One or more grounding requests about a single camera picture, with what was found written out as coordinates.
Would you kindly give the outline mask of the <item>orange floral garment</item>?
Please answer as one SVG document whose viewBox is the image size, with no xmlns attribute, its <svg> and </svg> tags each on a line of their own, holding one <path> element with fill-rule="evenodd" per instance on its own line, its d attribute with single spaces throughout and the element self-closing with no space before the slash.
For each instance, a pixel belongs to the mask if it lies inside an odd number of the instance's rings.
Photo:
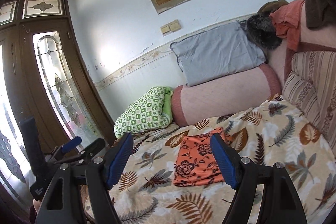
<svg viewBox="0 0 336 224">
<path fill-rule="evenodd" d="M 214 134 L 219 134 L 227 145 L 234 141 L 233 136 L 224 132 L 222 127 L 182 139 L 175 162 L 175 186 L 202 186 L 224 181 L 210 146 Z"/>
</svg>

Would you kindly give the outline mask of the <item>leaf pattern bed blanket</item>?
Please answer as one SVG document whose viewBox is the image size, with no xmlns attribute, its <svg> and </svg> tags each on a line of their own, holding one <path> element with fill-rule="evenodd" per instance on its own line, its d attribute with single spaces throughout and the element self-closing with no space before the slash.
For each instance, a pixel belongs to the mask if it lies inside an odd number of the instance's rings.
<svg viewBox="0 0 336 224">
<path fill-rule="evenodd" d="M 283 163 L 307 221 L 325 220 L 335 205 L 335 156 L 302 111 L 275 96 L 228 118 L 135 135 L 132 155 L 109 191 L 120 221 L 221 223 L 235 192 L 211 152 L 215 133 L 256 164 Z"/>
</svg>

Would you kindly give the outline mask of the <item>wooden stained glass door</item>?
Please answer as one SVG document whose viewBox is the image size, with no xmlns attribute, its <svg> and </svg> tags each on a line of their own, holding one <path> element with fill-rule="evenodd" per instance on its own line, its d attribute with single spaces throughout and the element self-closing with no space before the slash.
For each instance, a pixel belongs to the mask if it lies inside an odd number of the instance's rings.
<svg viewBox="0 0 336 224">
<path fill-rule="evenodd" d="M 33 117 L 42 151 L 80 137 L 114 141 L 113 121 L 85 68 L 68 0 L 5 0 L 1 5 L 1 187 L 31 205 L 33 173 L 19 122 Z"/>
</svg>

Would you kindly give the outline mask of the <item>green checkered folded blanket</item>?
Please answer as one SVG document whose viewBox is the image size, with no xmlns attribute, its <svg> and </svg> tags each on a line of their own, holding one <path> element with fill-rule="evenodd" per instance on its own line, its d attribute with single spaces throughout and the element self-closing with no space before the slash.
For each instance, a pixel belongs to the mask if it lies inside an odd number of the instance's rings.
<svg viewBox="0 0 336 224">
<path fill-rule="evenodd" d="M 171 97 L 173 89 L 156 86 L 134 101 L 117 118 L 114 134 L 117 138 L 124 133 L 140 134 L 166 128 L 173 121 Z"/>
</svg>

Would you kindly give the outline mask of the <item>striped floral pillow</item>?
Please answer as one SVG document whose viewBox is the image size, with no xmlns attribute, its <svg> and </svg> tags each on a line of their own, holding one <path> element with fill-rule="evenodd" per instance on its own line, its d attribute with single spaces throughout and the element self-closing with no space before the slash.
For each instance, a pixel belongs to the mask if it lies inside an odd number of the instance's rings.
<svg viewBox="0 0 336 224">
<path fill-rule="evenodd" d="M 335 153 L 335 52 L 294 54 L 282 94 L 303 112 Z"/>
</svg>

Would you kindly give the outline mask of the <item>pink bolster pillow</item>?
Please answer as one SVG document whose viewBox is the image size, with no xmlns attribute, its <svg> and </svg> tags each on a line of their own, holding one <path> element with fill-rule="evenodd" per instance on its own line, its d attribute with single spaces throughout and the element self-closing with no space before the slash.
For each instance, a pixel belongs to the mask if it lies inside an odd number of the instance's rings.
<svg viewBox="0 0 336 224">
<path fill-rule="evenodd" d="M 283 80 L 267 64 L 207 83 L 176 87 L 171 99 L 173 121 L 181 126 L 257 107 L 282 91 Z"/>
</svg>

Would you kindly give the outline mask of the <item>grey pillow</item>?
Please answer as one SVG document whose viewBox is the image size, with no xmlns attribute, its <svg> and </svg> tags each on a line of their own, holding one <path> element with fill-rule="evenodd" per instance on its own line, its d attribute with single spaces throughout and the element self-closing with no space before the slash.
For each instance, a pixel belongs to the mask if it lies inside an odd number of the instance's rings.
<svg viewBox="0 0 336 224">
<path fill-rule="evenodd" d="M 212 28 L 170 44 L 187 86 L 247 71 L 266 62 L 239 22 Z"/>
</svg>

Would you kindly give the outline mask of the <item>pink headboard cushion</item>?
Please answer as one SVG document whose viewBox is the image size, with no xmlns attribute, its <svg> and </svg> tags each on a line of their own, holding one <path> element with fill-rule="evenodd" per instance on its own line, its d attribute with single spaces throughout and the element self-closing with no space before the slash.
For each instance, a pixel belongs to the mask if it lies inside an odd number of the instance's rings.
<svg viewBox="0 0 336 224">
<path fill-rule="evenodd" d="M 305 5 L 301 9 L 300 22 L 300 42 L 298 52 L 304 51 L 334 51 L 335 52 L 335 25 L 328 25 L 318 29 L 308 29 L 306 26 Z M 291 57 L 295 52 L 287 53 L 287 41 L 284 39 L 282 44 L 273 51 L 268 52 L 270 67 L 275 71 L 281 87 L 288 77 L 291 70 Z"/>
</svg>

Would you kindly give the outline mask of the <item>dark furry cloth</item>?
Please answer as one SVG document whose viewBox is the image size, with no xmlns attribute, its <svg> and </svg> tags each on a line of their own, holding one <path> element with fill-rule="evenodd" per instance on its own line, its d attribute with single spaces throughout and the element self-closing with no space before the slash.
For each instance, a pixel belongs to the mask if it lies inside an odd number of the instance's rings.
<svg viewBox="0 0 336 224">
<path fill-rule="evenodd" d="M 269 13 L 254 14 L 247 20 L 247 32 L 251 39 L 266 50 L 275 50 L 282 43 L 276 35 Z"/>
</svg>

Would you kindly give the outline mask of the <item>orange towel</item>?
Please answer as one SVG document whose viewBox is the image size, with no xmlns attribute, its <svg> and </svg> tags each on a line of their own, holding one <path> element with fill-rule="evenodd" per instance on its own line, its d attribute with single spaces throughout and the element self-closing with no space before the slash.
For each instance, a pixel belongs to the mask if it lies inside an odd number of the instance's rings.
<svg viewBox="0 0 336 224">
<path fill-rule="evenodd" d="M 276 36 L 286 39 L 287 48 L 297 52 L 301 37 L 301 11 L 305 0 L 295 0 L 270 14 Z"/>
</svg>

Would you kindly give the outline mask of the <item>olive green cloth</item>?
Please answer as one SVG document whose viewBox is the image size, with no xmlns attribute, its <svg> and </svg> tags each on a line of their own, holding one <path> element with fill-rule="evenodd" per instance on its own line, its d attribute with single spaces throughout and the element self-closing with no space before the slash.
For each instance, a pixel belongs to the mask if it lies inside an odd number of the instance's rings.
<svg viewBox="0 0 336 224">
<path fill-rule="evenodd" d="M 267 2 L 266 4 L 264 4 L 259 10 L 258 10 L 258 14 L 262 14 L 262 13 L 272 13 L 275 12 L 276 10 L 278 10 L 280 7 L 287 5 L 289 2 L 287 2 L 286 0 L 277 0 L 277 1 L 272 1 L 272 2 Z"/>
</svg>

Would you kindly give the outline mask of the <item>beige wall switch plate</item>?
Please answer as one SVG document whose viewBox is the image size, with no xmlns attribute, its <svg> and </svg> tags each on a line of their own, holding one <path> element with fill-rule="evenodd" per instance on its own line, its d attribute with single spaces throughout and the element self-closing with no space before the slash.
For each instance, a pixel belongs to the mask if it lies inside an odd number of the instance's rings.
<svg viewBox="0 0 336 224">
<path fill-rule="evenodd" d="M 172 21 L 168 24 L 165 24 L 165 25 L 161 26 L 160 29 L 161 29 L 161 33 L 163 34 L 163 36 L 165 36 L 165 35 L 168 35 L 172 32 L 177 32 L 177 31 L 181 30 L 182 26 L 181 26 L 179 20 L 176 19 L 176 20 L 174 20 L 174 21 Z"/>
</svg>

